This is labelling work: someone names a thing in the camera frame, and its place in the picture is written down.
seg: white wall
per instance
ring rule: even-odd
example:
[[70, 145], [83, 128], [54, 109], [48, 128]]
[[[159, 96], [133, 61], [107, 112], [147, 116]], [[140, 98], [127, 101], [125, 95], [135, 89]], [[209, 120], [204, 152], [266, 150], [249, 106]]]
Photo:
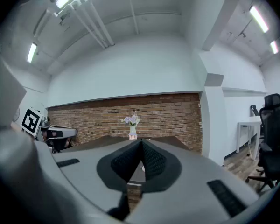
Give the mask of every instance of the white wall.
[[25, 88], [26, 94], [19, 105], [20, 116], [16, 121], [21, 124], [27, 108], [34, 108], [39, 110], [42, 114], [47, 114], [47, 90], [50, 83], [50, 78], [37, 71], [20, 70], [16, 67], [9, 67], [12, 74]]
[[145, 34], [85, 54], [52, 79], [47, 107], [140, 94], [201, 91], [179, 35]]
[[210, 51], [225, 75], [222, 87], [266, 92], [264, 77], [259, 66], [219, 42]]
[[261, 70], [265, 77], [265, 85], [269, 94], [280, 94], [280, 55], [264, 64]]
[[[250, 106], [256, 105], [258, 111], [262, 108], [264, 104], [264, 97], [225, 97], [225, 108], [226, 108], [226, 118], [227, 118], [227, 145], [225, 149], [225, 156], [231, 154], [236, 150], [237, 145], [237, 125], [238, 122], [249, 116], [254, 116]], [[248, 128], [241, 128], [241, 138], [240, 144], [243, 145], [248, 141]]]
[[[224, 92], [227, 142], [225, 156], [236, 150], [238, 122], [254, 116], [250, 110], [256, 105], [258, 111], [264, 104], [266, 88], [263, 74], [256, 64], [222, 43], [216, 43], [210, 50], [224, 73]], [[247, 128], [242, 127], [240, 144], [248, 141]]]

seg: wall ledge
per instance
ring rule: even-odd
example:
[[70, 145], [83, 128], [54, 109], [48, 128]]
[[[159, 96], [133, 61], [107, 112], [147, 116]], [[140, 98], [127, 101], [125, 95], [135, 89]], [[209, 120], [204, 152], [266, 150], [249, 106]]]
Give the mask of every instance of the wall ledge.
[[266, 96], [267, 91], [222, 87], [224, 97]]
[[77, 104], [77, 103], [104, 100], [104, 99], [117, 99], [117, 98], [127, 98], [127, 97], [150, 96], [150, 95], [191, 94], [191, 93], [201, 93], [201, 92], [202, 92], [202, 90], [197, 89], [196, 91], [159, 92], [159, 93], [146, 93], [146, 94], [135, 94], [135, 95], [126, 95], [126, 96], [102, 97], [102, 98], [97, 98], [97, 99], [80, 100], [77, 102], [64, 103], [64, 104], [58, 104], [58, 105], [49, 105], [49, 106], [46, 106], [46, 108], [52, 108], [52, 107], [57, 107], [57, 106], [62, 106], [62, 105], [72, 105], [72, 104]]

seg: white ceiling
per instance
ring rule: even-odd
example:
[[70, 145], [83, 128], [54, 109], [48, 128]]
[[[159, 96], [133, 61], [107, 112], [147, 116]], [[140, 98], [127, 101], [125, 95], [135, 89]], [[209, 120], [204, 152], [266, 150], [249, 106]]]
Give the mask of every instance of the white ceiling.
[[[81, 2], [89, 12], [89, 4], [84, 3], [84, 0]], [[140, 32], [179, 32], [179, 0], [132, 2], [135, 14], [138, 15]], [[128, 0], [93, 0], [93, 4], [114, 40], [135, 33]], [[35, 39], [33, 30], [47, 8], [57, 13], [60, 10], [49, 0], [32, 0], [15, 8], [2, 25], [2, 54], [11, 65], [22, 68], [34, 66], [52, 74], [50, 70], [56, 70], [51, 67], [53, 63], [61, 67], [82, 52], [100, 48], [72, 13], [63, 20], [63, 27], [59, 24], [61, 20], [52, 15], [40, 36]], [[29, 64], [26, 59], [32, 42], [38, 44], [38, 53]]]
[[[83, 0], [81, 2], [91, 14], [89, 4]], [[180, 0], [132, 2], [141, 33], [180, 32]], [[115, 43], [135, 34], [128, 0], [93, 0], [93, 4]], [[244, 31], [244, 37], [240, 33], [252, 19], [248, 12], [251, 4], [259, 8], [270, 30], [264, 34], [259, 25], [252, 20]], [[23, 69], [32, 66], [45, 74], [54, 75], [82, 53], [95, 53], [102, 49], [72, 12], [63, 20], [63, 26], [60, 25], [60, 18], [51, 15], [40, 36], [35, 39], [33, 31], [46, 9], [52, 13], [60, 11], [49, 0], [32, 0], [22, 7], [16, 7], [2, 24], [1, 49], [10, 65]], [[269, 6], [262, 0], [240, 0], [220, 40], [257, 64], [262, 64], [272, 56], [269, 43], [276, 37], [274, 31], [277, 24], [272, 14]], [[32, 42], [38, 44], [38, 49], [30, 64], [27, 62], [27, 56]]]
[[[252, 5], [259, 9], [269, 27], [268, 32], [263, 33], [258, 23], [249, 13]], [[240, 0], [228, 24], [221, 33], [220, 40], [256, 64], [262, 65], [273, 56], [270, 42], [280, 36], [277, 32], [278, 27], [278, 19], [264, 0]]]

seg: brick wall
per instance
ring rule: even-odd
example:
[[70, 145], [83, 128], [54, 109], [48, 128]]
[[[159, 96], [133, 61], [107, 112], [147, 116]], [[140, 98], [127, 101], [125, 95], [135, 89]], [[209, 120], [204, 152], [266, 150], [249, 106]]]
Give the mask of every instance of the brick wall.
[[128, 136], [129, 126], [119, 123], [119, 119], [134, 113], [141, 119], [136, 128], [139, 138], [174, 135], [190, 150], [201, 153], [202, 124], [197, 93], [106, 99], [48, 110], [51, 124], [78, 130], [72, 145], [102, 136]]

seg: black office chair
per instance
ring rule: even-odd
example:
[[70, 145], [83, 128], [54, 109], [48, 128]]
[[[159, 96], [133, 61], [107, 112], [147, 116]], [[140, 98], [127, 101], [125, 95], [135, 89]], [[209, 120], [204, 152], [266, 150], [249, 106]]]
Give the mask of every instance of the black office chair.
[[280, 181], [280, 95], [273, 94], [265, 97], [265, 107], [260, 109], [260, 118], [264, 127], [264, 142], [260, 144], [258, 166], [262, 176], [248, 176], [250, 179], [264, 182], [259, 192], [266, 186], [274, 187]]
[[[256, 108], [256, 105], [251, 105], [250, 109], [253, 111], [255, 116], [259, 116], [258, 110]], [[260, 139], [264, 138], [264, 133], [263, 133], [263, 124], [260, 126]]]

